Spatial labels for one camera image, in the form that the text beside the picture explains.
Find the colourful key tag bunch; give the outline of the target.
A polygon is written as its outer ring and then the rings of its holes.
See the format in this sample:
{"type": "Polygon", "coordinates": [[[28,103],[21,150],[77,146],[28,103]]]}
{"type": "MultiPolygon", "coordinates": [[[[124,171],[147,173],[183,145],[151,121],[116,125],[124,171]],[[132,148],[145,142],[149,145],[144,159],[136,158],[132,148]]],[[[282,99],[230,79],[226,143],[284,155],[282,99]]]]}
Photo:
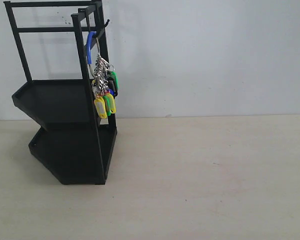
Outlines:
{"type": "Polygon", "coordinates": [[[117,112],[115,97],[118,95],[118,78],[115,68],[101,56],[97,32],[90,31],[86,40],[86,61],[89,73],[93,77],[91,91],[97,115],[106,119],[117,112]],[[91,50],[96,45],[97,56],[93,66],[91,50]]]}

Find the black two-tier corner rack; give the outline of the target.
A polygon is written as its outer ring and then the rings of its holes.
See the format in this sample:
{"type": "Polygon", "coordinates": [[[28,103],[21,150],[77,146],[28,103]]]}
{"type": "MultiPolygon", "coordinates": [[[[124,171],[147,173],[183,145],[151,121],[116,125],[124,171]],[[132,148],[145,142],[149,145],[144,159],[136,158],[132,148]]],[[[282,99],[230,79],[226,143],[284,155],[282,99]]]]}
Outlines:
{"type": "MultiPolygon", "coordinates": [[[[117,136],[115,114],[99,118],[87,64],[87,27],[106,23],[100,0],[5,1],[26,82],[13,95],[14,105],[39,124],[30,141],[30,153],[64,185],[105,184],[117,136]],[[14,9],[77,7],[72,26],[19,27],[14,9]],[[22,33],[73,33],[81,78],[34,80],[20,35],[22,33]]],[[[101,56],[109,62],[106,29],[98,38],[101,56]]]]}

